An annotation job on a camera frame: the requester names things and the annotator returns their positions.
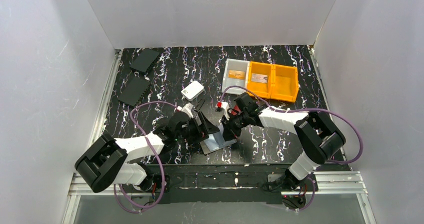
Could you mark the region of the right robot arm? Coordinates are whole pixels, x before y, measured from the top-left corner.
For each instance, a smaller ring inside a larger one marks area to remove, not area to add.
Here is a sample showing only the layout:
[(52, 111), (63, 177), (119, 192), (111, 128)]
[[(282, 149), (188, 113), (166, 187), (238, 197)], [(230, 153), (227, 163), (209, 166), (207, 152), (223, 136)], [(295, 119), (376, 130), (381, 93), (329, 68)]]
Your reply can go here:
[(288, 111), (263, 104), (243, 93), (236, 107), (221, 119), (225, 141), (236, 139), (248, 125), (274, 128), (295, 134), (302, 153), (285, 171), (282, 183), (298, 183), (325, 164), (346, 143), (342, 132), (324, 111)]

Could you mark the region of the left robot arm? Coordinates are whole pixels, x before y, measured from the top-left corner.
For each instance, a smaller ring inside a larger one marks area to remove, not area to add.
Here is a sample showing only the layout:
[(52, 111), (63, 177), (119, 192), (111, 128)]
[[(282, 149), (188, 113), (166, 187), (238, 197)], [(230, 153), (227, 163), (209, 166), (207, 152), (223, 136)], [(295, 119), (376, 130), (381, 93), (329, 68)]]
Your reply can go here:
[(197, 116), (176, 112), (145, 136), (113, 138), (108, 133), (101, 135), (79, 157), (74, 168), (94, 193), (112, 184), (140, 185), (148, 173), (133, 160), (168, 152), (181, 140), (193, 143), (209, 140), (222, 129), (202, 112)]

